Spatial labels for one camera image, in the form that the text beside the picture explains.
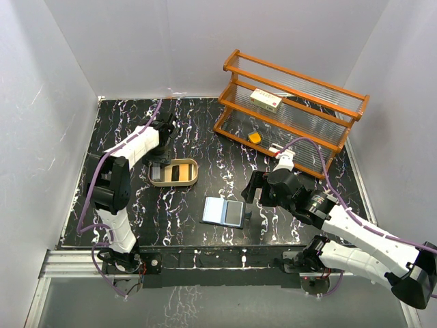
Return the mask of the stack of credit cards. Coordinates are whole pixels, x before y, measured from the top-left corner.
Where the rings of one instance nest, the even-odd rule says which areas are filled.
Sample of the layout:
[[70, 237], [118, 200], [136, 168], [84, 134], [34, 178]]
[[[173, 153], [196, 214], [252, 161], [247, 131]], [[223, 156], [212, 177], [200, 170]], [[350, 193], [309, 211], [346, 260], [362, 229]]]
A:
[[150, 168], [150, 179], [152, 181], [161, 182], [163, 177], [162, 171], [163, 169], [160, 163], [153, 163]]

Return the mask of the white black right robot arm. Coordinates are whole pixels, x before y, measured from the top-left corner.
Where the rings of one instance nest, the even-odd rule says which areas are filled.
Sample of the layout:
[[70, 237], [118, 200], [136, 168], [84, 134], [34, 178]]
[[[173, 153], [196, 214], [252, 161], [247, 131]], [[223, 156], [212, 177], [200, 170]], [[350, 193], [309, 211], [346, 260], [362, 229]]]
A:
[[241, 196], [262, 206], [281, 207], [297, 220], [351, 243], [350, 247], [316, 236], [301, 255], [312, 271], [339, 269], [388, 288], [400, 301], [424, 310], [436, 287], [436, 246], [416, 244], [361, 219], [328, 191], [310, 190], [288, 169], [254, 171]]

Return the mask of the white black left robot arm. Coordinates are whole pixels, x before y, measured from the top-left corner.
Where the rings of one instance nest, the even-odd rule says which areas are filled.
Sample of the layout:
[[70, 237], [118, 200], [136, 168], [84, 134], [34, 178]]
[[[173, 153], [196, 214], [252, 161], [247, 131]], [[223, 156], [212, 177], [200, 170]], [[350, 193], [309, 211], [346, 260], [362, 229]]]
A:
[[89, 157], [91, 176], [85, 185], [86, 200], [94, 205], [109, 235], [102, 260], [127, 273], [135, 272], [141, 264], [139, 243], [126, 210], [132, 191], [130, 170], [138, 162], [158, 169], [170, 165], [170, 145], [176, 134], [175, 115], [162, 113], [136, 127], [127, 138], [103, 154]]

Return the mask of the black credit card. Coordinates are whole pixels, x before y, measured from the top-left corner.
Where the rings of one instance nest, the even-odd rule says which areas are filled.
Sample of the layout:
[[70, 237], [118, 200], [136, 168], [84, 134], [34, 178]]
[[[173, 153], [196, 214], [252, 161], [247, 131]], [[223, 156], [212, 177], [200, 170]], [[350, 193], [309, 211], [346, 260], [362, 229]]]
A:
[[239, 226], [242, 222], [244, 204], [237, 201], [228, 201], [225, 213], [225, 223], [230, 226]]

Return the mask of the black blue card holder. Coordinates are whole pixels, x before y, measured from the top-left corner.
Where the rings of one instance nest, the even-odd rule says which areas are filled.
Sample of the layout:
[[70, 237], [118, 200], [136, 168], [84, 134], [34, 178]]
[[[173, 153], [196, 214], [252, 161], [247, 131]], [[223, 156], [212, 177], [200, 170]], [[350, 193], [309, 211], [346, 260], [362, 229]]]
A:
[[242, 222], [239, 226], [227, 225], [225, 223], [225, 213], [226, 213], [226, 206], [228, 201], [235, 201], [235, 200], [225, 200], [219, 197], [207, 197], [203, 210], [201, 223], [242, 229], [244, 225], [243, 216], [242, 216]]

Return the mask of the beige oval plastic tray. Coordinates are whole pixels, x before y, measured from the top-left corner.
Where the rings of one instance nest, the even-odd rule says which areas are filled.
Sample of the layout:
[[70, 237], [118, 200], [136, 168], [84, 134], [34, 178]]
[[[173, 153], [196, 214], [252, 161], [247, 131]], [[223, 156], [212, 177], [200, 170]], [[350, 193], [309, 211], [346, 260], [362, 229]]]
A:
[[[180, 165], [180, 180], [171, 180], [171, 168], [173, 165]], [[161, 182], [150, 179], [150, 168], [148, 178], [155, 187], [189, 187], [194, 185], [198, 179], [198, 164], [194, 159], [172, 159], [168, 166], [161, 166], [163, 177]]]

